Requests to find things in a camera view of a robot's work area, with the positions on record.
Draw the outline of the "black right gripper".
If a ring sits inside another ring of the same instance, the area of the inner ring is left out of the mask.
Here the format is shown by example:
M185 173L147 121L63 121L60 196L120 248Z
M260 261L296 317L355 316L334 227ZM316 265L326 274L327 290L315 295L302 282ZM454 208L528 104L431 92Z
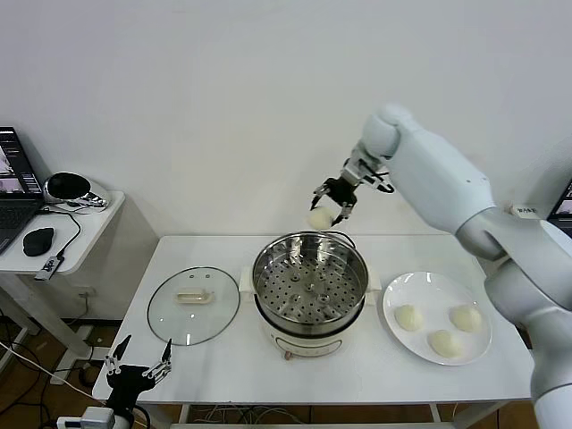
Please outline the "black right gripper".
M337 179L328 178L324 182L323 187L318 187L314 190L310 209L316 209L320 199L325 194L340 206L340 212L332 220L332 226L337 225L349 219L354 205L358 201L355 195L355 189L355 185L352 185L342 177Z

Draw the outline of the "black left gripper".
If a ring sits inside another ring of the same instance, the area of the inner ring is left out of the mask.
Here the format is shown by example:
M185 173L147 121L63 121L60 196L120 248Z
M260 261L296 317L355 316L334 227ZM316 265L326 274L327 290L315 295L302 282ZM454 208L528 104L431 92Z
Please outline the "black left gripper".
M159 384L172 370L172 340L168 340L158 364L147 366L121 365L121 359L129 345L131 335L120 342L105 356L107 383L112 388L106 405L113 409L133 409L139 395L150 390L150 380Z

